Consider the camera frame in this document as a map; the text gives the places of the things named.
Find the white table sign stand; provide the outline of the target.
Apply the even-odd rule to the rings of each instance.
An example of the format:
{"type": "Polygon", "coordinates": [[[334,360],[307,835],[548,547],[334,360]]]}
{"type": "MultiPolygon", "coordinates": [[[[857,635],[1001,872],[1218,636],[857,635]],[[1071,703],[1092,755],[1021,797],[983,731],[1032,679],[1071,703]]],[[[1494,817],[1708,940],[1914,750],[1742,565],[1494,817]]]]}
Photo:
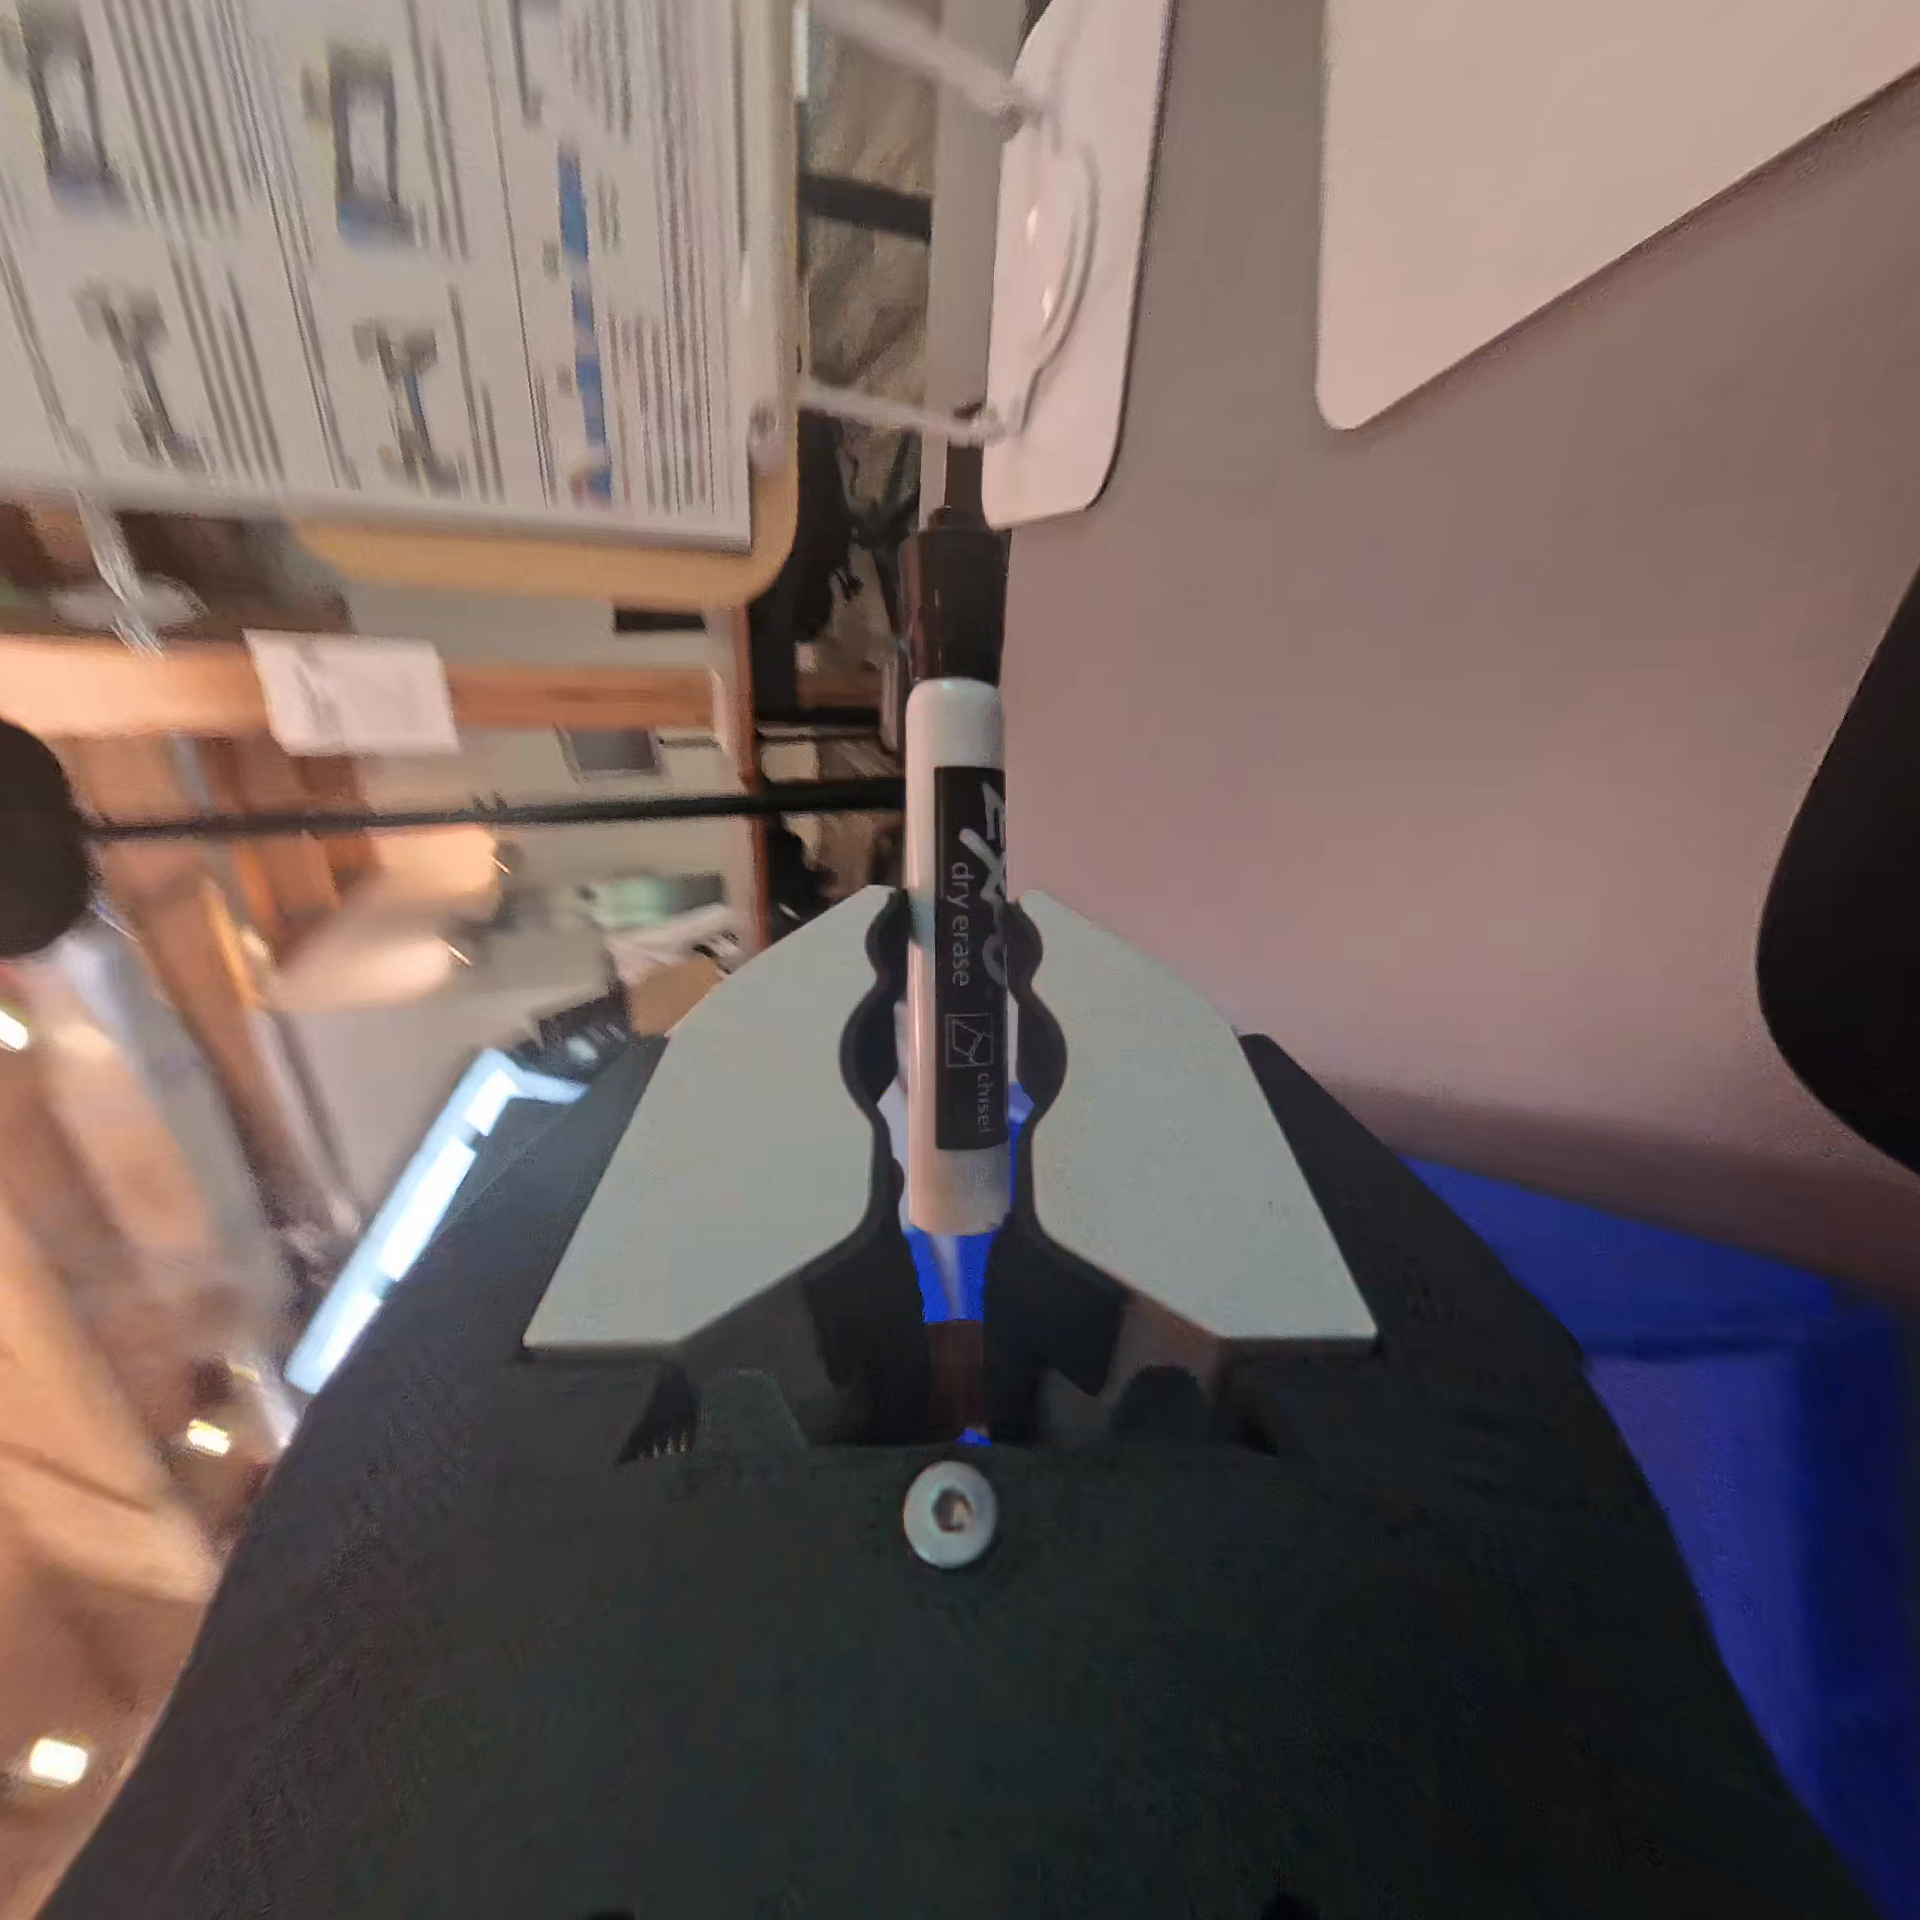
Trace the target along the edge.
{"type": "Polygon", "coordinates": [[[1169,3],[1014,69],[889,3],[2,3],[2,502],[287,516],[392,586],[718,608],[797,415],[1081,516],[1124,420],[1169,3]],[[797,38],[1003,145],[983,398],[807,373],[797,38]]]}

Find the white whiteboard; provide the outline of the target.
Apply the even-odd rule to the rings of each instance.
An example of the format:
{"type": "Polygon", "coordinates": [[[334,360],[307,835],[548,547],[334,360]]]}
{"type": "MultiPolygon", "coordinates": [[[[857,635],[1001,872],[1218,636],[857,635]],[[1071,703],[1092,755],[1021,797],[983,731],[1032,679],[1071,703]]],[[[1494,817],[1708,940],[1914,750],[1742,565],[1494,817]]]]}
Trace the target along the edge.
{"type": "Polygon", "coordinates": [[[1326,3],[1318,415],[1385,415],[1909,73],[1918,3],[1326,3]]]}

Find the blue plastic bin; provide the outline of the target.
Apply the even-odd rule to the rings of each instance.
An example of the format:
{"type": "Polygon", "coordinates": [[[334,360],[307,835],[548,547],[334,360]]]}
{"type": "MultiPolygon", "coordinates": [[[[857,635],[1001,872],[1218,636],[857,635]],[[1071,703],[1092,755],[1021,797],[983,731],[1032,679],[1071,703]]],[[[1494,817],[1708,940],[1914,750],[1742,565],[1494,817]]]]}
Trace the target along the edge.
{"type": "Polygon", "coordinates": [[[1787,1786],[1842,1852],[1909,1875],[1893,1861],[1918,1848],[1899,1322],[1780,1259],[1407,1168],[1579,1349],[1787,1786]]]}

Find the black vertical pole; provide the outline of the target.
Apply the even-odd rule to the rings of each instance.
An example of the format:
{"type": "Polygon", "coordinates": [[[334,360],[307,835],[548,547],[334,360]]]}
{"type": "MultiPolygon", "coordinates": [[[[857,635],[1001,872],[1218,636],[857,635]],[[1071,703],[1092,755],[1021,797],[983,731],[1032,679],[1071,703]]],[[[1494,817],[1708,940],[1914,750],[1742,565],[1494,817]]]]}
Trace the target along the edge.
{"type": "Polygon", "coordinates": [[[58,947],[94,906],[99,846],[344,841],[452,827],[562,831],[703,819],[772,819],[903,810],[901,776],[834,783],[769,783],[754,792],[670,792],[655,797],[473,801],[461,808],[352,808],[298,801],[287,808],[173,810],[103,817],[77,801],[44,740],[2,723],[2,959],[21,963],[58,947]]]}

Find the black whiteboard marker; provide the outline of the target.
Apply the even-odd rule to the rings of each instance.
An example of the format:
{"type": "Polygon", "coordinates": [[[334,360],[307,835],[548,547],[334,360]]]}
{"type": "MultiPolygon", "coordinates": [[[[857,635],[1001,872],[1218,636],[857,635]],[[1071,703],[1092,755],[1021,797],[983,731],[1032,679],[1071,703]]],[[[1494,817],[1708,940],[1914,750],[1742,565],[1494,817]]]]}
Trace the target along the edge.
{"type": "Polygon", "coordinates": [[[1011,1195],[1003,702],[981,679],[928,679],[903,708],[906,1218],[991,1234],[1011,1195]]]}

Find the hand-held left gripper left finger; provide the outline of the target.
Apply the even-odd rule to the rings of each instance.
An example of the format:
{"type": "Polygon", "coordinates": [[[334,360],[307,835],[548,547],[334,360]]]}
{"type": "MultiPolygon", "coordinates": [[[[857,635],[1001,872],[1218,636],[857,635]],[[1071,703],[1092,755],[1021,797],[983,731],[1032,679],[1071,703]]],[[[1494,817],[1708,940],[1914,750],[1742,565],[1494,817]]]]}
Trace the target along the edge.
{"type": "Polygon", "coordinates": [[[906,903],[861,888],[661,1039],[527,1322],[527,1375],[687,1432],[764,1376],[802,1432],[926,1432],[924,1286],[877,1112],[906,903]]]}

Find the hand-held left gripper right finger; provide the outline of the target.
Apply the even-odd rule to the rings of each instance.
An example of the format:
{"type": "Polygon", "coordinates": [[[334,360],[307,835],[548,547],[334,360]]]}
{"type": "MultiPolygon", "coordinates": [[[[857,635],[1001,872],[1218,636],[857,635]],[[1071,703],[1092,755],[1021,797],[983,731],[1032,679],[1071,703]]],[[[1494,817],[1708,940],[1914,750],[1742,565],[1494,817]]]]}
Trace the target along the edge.
{"type": "Polygon", "coordinates": [[[1060,901],[1011,909],[1014,1207],[983,1276],[988,1423],[1108,1423],[1135,1376],[1208,1411],[1276,1357],[1379,1343],[1235,1027],[1060,901]]]}

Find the black marker cap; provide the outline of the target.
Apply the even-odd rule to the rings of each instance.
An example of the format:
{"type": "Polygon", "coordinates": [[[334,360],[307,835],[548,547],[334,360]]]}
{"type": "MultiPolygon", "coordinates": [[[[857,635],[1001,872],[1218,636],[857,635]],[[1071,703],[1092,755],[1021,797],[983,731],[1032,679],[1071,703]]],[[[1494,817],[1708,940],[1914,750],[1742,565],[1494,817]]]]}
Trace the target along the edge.
{"type": "Polygon", "coordinates": [[[1011,540],[977,507],[939,504],[901,550],[906,686],[1003,671],[1011,540]]]}

